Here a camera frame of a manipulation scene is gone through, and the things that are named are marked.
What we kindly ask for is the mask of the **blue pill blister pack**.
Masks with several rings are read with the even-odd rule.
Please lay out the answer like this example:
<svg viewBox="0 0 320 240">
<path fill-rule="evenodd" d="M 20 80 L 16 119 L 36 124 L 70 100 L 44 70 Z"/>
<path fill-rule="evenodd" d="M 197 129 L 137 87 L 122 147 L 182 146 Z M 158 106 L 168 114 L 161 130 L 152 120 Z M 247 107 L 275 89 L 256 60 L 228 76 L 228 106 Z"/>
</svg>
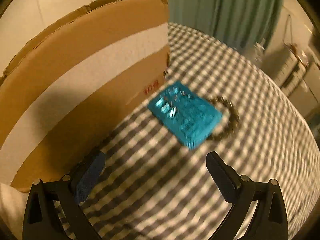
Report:
<svg viewBox="0 0 320 240">
<path fill-rule="evenodd" d="M 219 110 L 178 81 L 150 100 L 148 109 L 191 150 L 202 144 L 222 119 Z"/>
</svg>

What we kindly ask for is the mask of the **checkered bed sheet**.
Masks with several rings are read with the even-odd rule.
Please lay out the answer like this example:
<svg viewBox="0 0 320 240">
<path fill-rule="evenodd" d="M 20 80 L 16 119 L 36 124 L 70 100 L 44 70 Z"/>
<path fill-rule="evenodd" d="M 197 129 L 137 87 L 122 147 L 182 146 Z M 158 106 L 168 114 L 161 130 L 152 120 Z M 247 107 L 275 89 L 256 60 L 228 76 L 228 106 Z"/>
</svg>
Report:
<svg viewBox="0 0 320 240">
<path fill-rule="evenodd" d="M 216 151 L 239 174 L 279 182 L 293 237 L 319 198 L 319 148 L 278 86 L 237 51 L 195 29 L 169 24 L 167 82 L 230 100 L 235 135 L 190 150 L 146 103 L 111 133 L 105 169 L 81 208 L 103 239 L 208 239 L 229 210 L 206 168 Z"/>
</svg>

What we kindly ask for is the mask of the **large cardboard box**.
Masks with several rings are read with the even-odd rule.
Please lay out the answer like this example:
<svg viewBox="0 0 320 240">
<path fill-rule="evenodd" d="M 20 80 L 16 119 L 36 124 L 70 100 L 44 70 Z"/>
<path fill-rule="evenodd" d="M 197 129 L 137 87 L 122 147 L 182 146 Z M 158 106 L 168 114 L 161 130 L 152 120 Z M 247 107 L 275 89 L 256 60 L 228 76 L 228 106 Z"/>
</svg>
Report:
<svg viewBox="0 0 320 240">
<path fill-rule="evenodd" d="M 167 0 L 96 0 L 60 18 L 1 77 L 1 182 L 54 181 L 165 81 Z"/>
</svg>

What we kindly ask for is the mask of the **white suitcase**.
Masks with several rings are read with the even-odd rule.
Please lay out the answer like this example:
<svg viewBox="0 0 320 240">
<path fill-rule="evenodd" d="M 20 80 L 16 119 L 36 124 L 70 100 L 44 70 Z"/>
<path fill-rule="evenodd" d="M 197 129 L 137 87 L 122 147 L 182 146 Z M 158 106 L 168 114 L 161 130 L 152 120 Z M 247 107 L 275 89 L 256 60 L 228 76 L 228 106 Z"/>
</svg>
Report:
<svg viewBox="0 0 320 240">
<path fill-rule="evenodd" d="M 273 80 L 280 90 L 289 96 L 302 81 L 313 62 L 314 57 L 310 53 L 303 53 L 302 57 L 297 59 L 290 52 Z"/>
</svg>

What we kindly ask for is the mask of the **clear water jug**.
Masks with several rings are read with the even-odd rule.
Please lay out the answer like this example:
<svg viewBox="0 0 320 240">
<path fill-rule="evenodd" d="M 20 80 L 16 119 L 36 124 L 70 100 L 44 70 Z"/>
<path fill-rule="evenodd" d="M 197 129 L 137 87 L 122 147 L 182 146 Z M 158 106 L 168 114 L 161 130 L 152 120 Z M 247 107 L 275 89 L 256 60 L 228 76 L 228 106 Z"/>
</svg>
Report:
<svg viewBox="0 0 320 240">
<path fill-rule="evenodd" d="M 249 46 L 246 50 L 246 58 L 255 65 L 260 65 L 262 63 L 265 53 L 264 44 L 265 39 L 263 38 L 260 43 L 255 42 L 255 44 Z"/>
</svg>

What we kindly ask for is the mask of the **green curtain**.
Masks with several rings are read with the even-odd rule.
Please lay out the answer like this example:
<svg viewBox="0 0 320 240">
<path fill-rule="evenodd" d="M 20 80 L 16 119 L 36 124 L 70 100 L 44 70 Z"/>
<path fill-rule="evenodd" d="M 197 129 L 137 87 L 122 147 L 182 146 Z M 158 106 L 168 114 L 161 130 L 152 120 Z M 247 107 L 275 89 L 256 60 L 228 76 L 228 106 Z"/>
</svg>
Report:
<svg viewBox="0 0 320 240">
<path fill-rule="evenodd" d="M 243 53 L 268 46 L 283 0 L 168 0 L 170 21 L 202 31 Z"/>
</svg>

